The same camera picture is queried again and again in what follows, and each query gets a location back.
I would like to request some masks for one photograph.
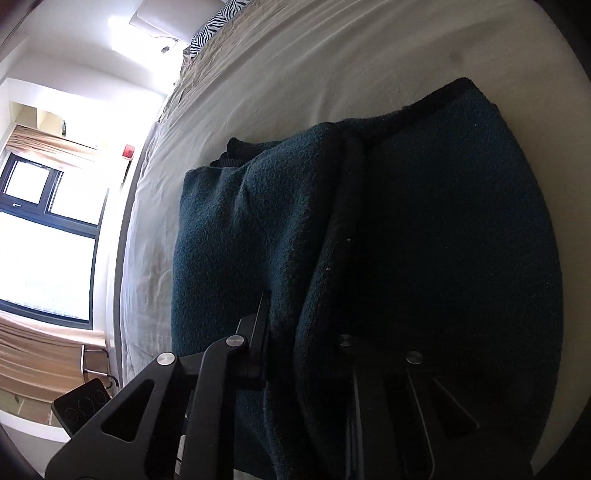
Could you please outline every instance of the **metal screw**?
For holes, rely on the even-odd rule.
[[[423,363],[423,354],[415,350],[407,353],[407,362],[412,365],[420,365]]]
[[[174,362],[174,353],[164,352],[158,355],[158,363],[160,365],[166,366],[170,365],[172,362]]]
[[[241,346],[244,343],[244,337],[241,335],[232,335],[226,338],[228,346]]]
[[[351,346],[353,345],[352,341],[353,337],[351,335],[343,334],[339,336],[339,345],[340,346]]]

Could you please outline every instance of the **window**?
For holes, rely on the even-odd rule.
[[[92,328],[92,278],[107,188],[11,154],[0,176],[0,309]]]

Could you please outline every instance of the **black clamp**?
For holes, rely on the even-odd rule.
[[[190,393],[181,480],[233,478],[236,390],[261,390],[269,295],[234,335],[182,358],[162,353],[112,400],[101,381],[58,398],[52,409],[73,438],[51,459],[47,480],[174,478]]]
[[[342,335],[352,369],[348,480],[527,480],[530,460],[458,400],[438,362]]]

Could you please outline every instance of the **bed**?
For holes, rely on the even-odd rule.
[[[466,76],[528,158],[556,233],[564,285],[558,386],[539,470],[591,394],[591,83],[532,0],[253,0],[186,69],[147,148],[122,273],[122,376],[171,346],[178,203],[187,170],[229,138],[285,138],[370,117]]]

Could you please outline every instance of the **red fire alarm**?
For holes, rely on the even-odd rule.
[[[128,159],[132,159],[134,157],[135,147],[131,145],[126,145],[123,149],[123,156]]]

